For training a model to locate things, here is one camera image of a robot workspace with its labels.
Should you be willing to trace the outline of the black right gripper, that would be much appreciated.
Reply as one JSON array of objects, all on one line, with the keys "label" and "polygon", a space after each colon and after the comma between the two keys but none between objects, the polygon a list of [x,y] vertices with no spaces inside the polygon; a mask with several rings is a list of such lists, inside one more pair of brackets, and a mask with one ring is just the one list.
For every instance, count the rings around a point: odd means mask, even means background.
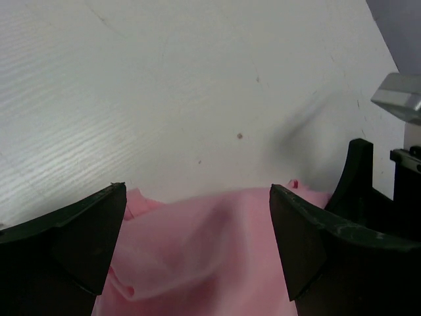
[{"label": "black right gripper", "polygon": [[374,145],[349,142],[338,185],[325,210],[372,230],[391,230],[393,203],[401,234],[420,241],[420,127],[405,124],[403,148],[390,152],[395,163],[393,202],[373,188]]}]

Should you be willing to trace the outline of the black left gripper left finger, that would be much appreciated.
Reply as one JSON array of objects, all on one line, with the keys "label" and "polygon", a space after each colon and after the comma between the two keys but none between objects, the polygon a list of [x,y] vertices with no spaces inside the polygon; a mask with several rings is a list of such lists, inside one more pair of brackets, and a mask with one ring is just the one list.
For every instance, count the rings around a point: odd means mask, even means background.
[{"label": "black left gripper left finger", "polygon": [[1,230],[2,315],[91,315],[126,208],[114,183],[79,202]]}]

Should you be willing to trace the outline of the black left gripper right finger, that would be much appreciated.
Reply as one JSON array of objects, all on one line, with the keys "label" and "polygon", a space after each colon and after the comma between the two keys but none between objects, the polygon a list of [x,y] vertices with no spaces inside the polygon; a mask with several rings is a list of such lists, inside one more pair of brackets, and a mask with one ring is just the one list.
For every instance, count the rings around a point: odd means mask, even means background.
[{"label": "black left gripper right finger", "polygon": [[270,189],[287,294],[299,315],[419,315],[420,244]]}]

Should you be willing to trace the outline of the pink t shirt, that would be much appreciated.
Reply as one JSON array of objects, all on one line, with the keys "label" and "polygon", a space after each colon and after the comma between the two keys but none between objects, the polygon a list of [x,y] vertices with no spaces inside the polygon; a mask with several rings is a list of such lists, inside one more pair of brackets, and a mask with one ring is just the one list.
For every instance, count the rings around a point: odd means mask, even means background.
[{"label": "pink t shirt", "polygon": [[94,315],[295,315],[268,188],[171,204],[127,194]]}]

